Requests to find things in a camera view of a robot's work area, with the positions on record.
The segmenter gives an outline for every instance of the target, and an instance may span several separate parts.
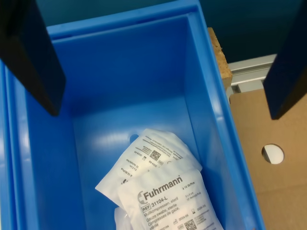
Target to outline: white paper packet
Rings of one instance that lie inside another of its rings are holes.
[[[202,166],[192,155],[187,145],[175,134],[154,129],[145,129],[142,134],[123,152],[96,189],[123,208],[117,189],[132,177],[140,176],[151,169],[184,158],[194,168]]]
[[[202,176],[184,161],[153,169],[118,188],[135,230],[222,230]]]
[[[116,230],[133,230],[130,224],[130,218],[125,210],[117,207],[114,210],[114,219],[116,223]]]

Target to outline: dark teal wall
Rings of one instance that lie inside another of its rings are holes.
[[[169,0],[37,0],[46,25],[133,10]],[[201,0],[228,62],[278,52],[302,0]]]

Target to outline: hole in cardboard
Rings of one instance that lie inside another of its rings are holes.
[[[130,139],[129,139],[130,144],[131,144],[132,142],[134,142],[134,141],[136,140],[136,138],[138,138],[138,137],[139,137],[139,135],[137,135],[137,134],[131,135],[131,137],[130,137]]]
[[[262,156],[271,164],[280,164],[284,159],[284,152],[281,147],[275,144],[268,144],[262,148]]]

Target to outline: black vertical panel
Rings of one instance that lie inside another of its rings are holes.
[[[272,119],[307,93],[307,0],[263,83]]]

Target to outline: qr code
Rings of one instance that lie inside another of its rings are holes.
[[[159,159],[159,157],[161,156],[160,153],[158,153],[157,151],[153,151],[151,154],[150,154],[150,157],[153,158],[155,161],[157,161]]]
[[[187,230],[195,230],[197,229],[193,219],[189,220],[188,222],[184,223],[184,225],[186,226]]]

